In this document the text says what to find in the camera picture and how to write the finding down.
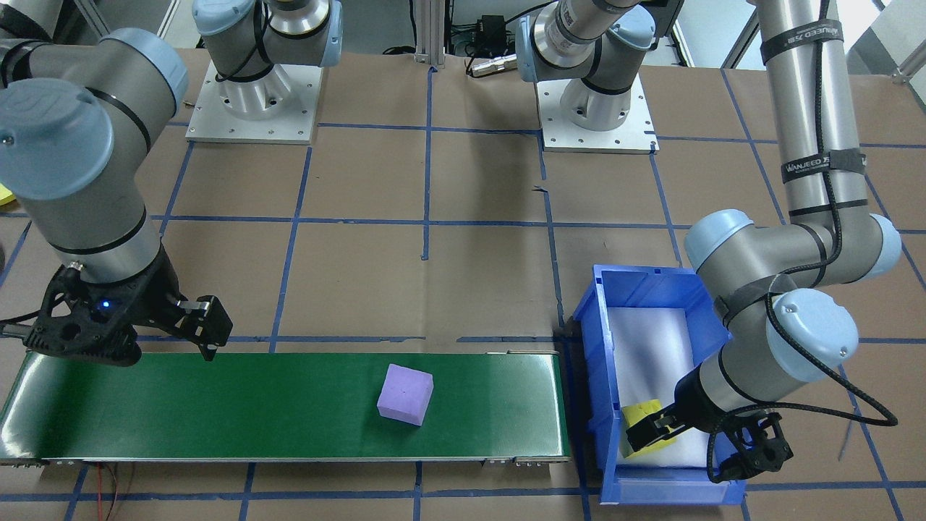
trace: blue bin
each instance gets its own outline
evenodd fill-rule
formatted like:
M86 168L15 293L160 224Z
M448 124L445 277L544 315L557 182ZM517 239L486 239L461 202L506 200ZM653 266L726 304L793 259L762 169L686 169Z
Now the blue bin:
M694 271L685 268L595 265L594 280L575 311L582 323L588 365L595 456L604 473L601 503L621 504L739 504L745 481L719 484L704 468L618 467L620 414L614 346L607 308L676 308L685 311L695 365L730 340L714 314L710 295ZM715 461L732 454L732 444L717 439Z

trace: metal bracket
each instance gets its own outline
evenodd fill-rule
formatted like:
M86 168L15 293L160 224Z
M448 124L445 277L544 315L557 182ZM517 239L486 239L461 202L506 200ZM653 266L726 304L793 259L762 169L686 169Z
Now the metal bracket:
M278 143L311 145L321 94L322 68L282 65L292 80L293 106L269 120L236 118L223 106L215 65L209 64L203 88L196 99L186 138L209 143Z
M537 83L537 106L544 131L544 150L551 152L612 152L649 154L659 150L653 120L646 104L640 77L633 80L633 104L624 123L612 130L596 132L570 121L559 106L570 80Z

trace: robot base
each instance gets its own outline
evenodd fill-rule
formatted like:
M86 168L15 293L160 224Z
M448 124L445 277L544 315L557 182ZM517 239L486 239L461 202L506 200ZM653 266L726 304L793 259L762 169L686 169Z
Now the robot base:
M276 143L311 145L312 131L321 93L319 67L283 65L292 81L293 104L279 116L263 121L236 118L223 107L216 68L209 64L203 88L186 131L190 141L209 143Z
M544 129L544 150L615 154L648 154L652 150L659 150L639 76L633 80L633 105L627 113L627 119L620 127L605 132L583 129L562 113L559 98L570 81L537 83L537 106Z

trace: yellow object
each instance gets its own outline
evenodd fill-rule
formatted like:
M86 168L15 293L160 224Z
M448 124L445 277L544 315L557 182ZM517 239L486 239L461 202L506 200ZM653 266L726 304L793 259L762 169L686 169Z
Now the yellow object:
M660 410L662 410L662 403L659 402L659 400L643 401L635 405L621 407L620 413L623 414L624 425L627 426L624 431L626 432L628 428L636 425L640 420L646 418L652 413L658 413ZM629 460L642 454L660 451L672 443L675 443L675 438L663 439L662 441L657 441L656 443L642 449L641 451L632 452L631 446L627 442L627 436L625 435L620 440L620 454L623 455L625 460Z
M0 206L5 205L6 203L11 203L16 200L16 196L13 195L13 192L10 192L6 189L5 186L0 184Z

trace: green conveyor belt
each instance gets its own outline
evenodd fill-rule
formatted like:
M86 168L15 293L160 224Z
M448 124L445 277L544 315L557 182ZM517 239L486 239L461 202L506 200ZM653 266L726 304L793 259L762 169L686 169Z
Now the green conveyor belt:
M424 425L379 416L390 363L433 374ZM133 367L30 353L0 463L404 461L569 456L555 354L146 353Z

